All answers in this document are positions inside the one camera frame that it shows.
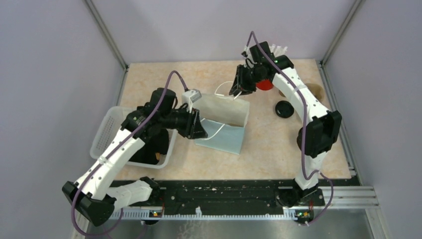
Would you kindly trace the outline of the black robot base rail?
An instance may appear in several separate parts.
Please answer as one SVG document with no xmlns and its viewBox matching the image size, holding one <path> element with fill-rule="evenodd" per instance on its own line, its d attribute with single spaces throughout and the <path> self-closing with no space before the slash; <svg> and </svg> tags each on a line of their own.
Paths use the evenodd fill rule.
<svg viewBox="0 0 422 239">
<path fill-rule="evenodd" d="M 290 180 L 158 180 L 150 198 L 131 208 L 162 209 L 164 215 L 280 215 L 294 207 L 305 211 L 332 205 L 345 180 L 320 180 L 316 190 L 296 194 Z"/>
</svg>

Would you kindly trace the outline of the black plastic cup lid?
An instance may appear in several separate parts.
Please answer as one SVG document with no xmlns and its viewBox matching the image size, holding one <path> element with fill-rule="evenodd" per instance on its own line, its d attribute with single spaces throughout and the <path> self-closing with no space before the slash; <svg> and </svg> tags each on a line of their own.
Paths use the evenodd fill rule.
<svg viewBox="0 0 422 239">
<path fill-rule="evenodd" d="M 297 145 L 298 145 L 300 150 L 302 149 L 302 135 L 303 135 L 303 128 L 301 128 L 299 130 L 298 136 L 297 136 L 297 139 L 296 139 Z"/>
</svg>

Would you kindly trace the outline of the light blue paper bag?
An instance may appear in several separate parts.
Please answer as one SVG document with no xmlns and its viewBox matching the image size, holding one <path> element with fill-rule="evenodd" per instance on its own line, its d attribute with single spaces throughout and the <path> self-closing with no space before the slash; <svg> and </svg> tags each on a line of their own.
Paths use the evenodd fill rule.
<svg viewBox="0 0 422 239">
<path fill-rule="evenodd" d="M 239 155 L 245 136 L 250 112 L 250 102 L 240 98 L 244 90 L 236 89 L 228 95 L 202 94 L 193 103 L 200 111 L 200 121 L 207 132 L 206 138 L 195 139 L 198 146 L 203 146 L 231 154 Z"/>
</svg>

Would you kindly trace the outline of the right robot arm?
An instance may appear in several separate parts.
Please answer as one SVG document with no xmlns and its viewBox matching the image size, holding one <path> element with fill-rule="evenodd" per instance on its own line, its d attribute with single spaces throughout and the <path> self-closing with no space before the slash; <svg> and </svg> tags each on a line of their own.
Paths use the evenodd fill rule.
<svg viewBox="0 0 422 239">
<path fill-rule="evenodd" d="M 258 83 L 269 80 L 300 116 L 303 126 L 298 132 L 297 144 L 301 151 L 301 169 L 294 178 L 292 199 L 298 205 L 305 205 L 317 188 L 323 160 L 337 142 L 342 115 L 329 110 L 312 94 L 286 55 L 276 56 L 273 51 L 266 41 L 245 46 L 241 53 L 245 63 L 237 66 L 229 95 L 252 94 Z"/>
</svg>

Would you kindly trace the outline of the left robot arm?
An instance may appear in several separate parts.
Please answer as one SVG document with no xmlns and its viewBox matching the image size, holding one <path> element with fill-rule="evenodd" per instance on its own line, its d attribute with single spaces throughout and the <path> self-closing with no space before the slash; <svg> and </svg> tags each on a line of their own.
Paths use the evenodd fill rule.
<svg viewBox="0 0 422 239">
<path fill-rule="evenodd" d="M 166 88 L 153 91 L 149 102 L 127 115 L 111 144 L 94 165 L 76 182 L 64 184 L 62 192 L 71 203 L 72 212 L 79 212 L 94 226 L 101 226 L 124 207 L 139 202 L 148 206 L 157 204 L 159 186 L 149 177 L 119 187 L 111 184 L 133 156 L 169 129 L 187 139 L 207 138 L 200 111 L 193 107 L 201 97 L 199 90 L 185 90 L 182 105 L 176 108 L 175 92 Z"/>
</svg>

